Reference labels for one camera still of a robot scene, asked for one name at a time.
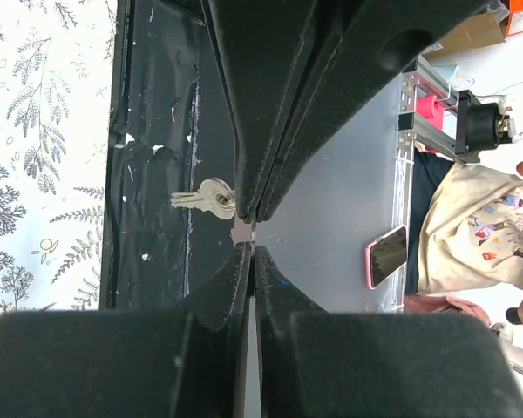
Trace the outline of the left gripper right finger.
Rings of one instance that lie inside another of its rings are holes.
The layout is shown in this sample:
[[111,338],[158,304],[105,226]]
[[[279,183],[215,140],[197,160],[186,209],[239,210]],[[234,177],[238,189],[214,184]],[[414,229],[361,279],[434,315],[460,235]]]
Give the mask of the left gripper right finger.
[[464,313],[329,313],[255,251],[265,417],[523,417],[499,343]]

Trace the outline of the silver keys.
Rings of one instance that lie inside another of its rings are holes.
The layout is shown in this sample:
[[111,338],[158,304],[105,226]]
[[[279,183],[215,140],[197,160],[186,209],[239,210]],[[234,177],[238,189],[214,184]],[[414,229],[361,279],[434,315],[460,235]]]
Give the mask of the silver keys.
[[219,178],[203,180],[196,192],[174,192],[170,204],[174,208],[210,212],[223,220],[231,220],[236,212],[235,191]]

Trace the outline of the cardboard box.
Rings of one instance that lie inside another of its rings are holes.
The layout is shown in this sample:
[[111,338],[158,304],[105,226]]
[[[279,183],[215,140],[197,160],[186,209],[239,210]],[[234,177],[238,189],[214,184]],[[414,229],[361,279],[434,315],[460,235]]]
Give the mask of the cardboard box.
[[506,18],[500,21],[492,12],[478,14],[467,18],[435,44],[423,50],[422,55],[426,58],[444,57],[502,44],[506,39],[506,27]]

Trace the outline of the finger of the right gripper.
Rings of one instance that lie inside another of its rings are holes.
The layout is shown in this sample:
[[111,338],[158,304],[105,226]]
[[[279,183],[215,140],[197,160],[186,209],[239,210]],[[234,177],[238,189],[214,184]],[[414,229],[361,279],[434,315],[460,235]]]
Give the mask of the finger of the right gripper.
[[204,1],[235,140],[236,214],[268,220],[309,158],[298,133],[353,19],[351,1]]
[[344,1],[300,89],[256,217],[269,220],[310,158],[482,1]]

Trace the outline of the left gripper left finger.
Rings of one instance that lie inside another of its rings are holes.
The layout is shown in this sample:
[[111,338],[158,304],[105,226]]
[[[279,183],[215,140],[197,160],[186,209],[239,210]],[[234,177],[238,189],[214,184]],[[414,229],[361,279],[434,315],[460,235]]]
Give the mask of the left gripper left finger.
[[169,308],[0,315],[0,417],[239,417],[251,247]]

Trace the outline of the person in beige sweatshirt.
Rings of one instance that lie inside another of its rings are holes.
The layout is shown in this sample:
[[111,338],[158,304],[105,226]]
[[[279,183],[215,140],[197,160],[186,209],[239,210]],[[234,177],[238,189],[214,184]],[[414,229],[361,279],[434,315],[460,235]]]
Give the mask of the person in beige sweatshirt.
[[[517,171],[415,151],[406,294],[523,290],[523,161]],[[523,326],[523,301],[517,315]]]

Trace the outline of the pink smartphone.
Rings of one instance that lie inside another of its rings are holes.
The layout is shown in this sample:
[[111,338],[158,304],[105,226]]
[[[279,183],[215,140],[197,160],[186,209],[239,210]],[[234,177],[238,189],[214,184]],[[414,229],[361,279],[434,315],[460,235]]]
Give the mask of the pink smartphone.
[[394,227],[365,247],[365,270],[369,289],[375,289],[403,266],[408,258],[405,225]]

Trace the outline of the floral table mat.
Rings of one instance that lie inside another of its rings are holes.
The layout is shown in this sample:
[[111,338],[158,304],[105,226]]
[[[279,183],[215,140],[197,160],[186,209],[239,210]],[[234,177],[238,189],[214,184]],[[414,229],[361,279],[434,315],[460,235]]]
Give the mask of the floral table mat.
[[0,314],[98,307],[116,11],[0,1]]

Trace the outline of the orange box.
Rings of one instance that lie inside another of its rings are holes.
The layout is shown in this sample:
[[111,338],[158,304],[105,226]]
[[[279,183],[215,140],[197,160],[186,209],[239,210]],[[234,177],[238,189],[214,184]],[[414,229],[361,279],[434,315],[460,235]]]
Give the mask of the orange box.
[[523,0],[509,0],[509,15],[506,27],[506,36],[523,33]]

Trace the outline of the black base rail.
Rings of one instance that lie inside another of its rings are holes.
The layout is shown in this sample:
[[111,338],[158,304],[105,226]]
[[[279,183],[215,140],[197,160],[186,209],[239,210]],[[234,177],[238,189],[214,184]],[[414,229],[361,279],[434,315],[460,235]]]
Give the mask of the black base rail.
[[118,4],[99,305],[170,307],[249,237],[237,219],[175,208],[174,192],[234,183],[234,133],[198,1]]

